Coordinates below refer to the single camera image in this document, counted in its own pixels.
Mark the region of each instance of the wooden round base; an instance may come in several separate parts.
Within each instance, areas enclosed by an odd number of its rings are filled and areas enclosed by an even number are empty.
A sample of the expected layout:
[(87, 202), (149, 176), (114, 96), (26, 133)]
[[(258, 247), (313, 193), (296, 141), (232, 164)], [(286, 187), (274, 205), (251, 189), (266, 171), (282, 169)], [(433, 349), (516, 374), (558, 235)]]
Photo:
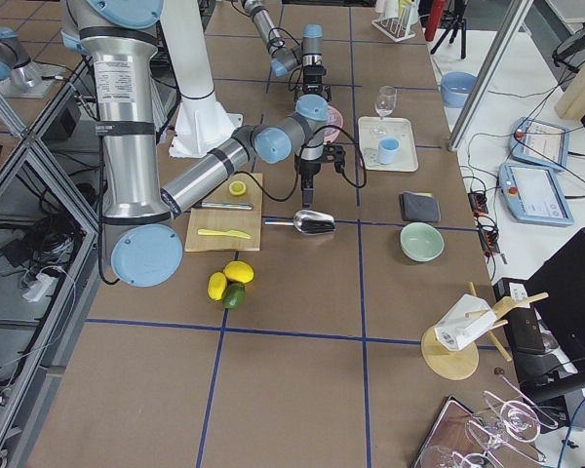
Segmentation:
[(461, 351), (448, 351), (436, 338), (433, 327), (422, 336), (420, 346), (427, 366), (449, 380), (468, 378), (479, 365), (479, 350), (475, 343), (470, 343)]

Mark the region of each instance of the blue framed tablet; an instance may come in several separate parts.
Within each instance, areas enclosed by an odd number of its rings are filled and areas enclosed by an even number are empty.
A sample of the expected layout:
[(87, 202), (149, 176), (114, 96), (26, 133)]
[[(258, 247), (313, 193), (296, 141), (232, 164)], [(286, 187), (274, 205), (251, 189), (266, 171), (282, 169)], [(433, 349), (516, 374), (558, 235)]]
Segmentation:
[(505, 163), (498, 183), (512, 215), (520, 222), (570, 226), (574, 218), (552, 168)]
[(509, 141), (512, 158), (557, 172), (566, 166), (568, 146), (568, 128), (526, 117), (518, 120)]

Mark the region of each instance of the red cylinder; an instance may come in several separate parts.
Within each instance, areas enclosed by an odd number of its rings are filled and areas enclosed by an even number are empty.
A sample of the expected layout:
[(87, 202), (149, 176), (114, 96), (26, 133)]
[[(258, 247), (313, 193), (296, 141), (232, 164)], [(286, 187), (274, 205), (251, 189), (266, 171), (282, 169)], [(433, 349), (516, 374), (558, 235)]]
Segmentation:
[(431, 11), (429, 12), (429, 19), (427, 20), (427, 27), (425, 27), (425, 40), (427, 42), (433, 41), (442, 18), (442, 13), (445, 10), (445, 3), (447, 0), (433, 0)]

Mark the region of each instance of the metal scoop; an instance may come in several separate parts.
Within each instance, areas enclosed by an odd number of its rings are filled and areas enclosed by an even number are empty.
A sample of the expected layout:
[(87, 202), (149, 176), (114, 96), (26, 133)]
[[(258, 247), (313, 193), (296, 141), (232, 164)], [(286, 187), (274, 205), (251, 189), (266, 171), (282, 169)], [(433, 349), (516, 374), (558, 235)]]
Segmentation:
[(335, 231), (335, 221), (330, 214), (300, 210), (294, 214), (292, 221), (265, 220), (264, 224), (275, 226), (294, 226), (301, 234), (325, 234)]

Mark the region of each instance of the yellow knife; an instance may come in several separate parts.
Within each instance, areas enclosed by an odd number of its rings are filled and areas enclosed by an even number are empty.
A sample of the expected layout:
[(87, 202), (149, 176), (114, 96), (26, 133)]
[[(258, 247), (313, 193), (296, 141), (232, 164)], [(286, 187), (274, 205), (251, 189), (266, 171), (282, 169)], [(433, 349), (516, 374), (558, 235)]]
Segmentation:
[(197, 234), (200, 236), (227, 236), (227, 237), (240, 237), (241, 239), (251, 239), (251, 235), (244, 231), (237, 231), (236, 229), (230, 229), (229, 231), (217, 231), (215, 229), (198, 229)]

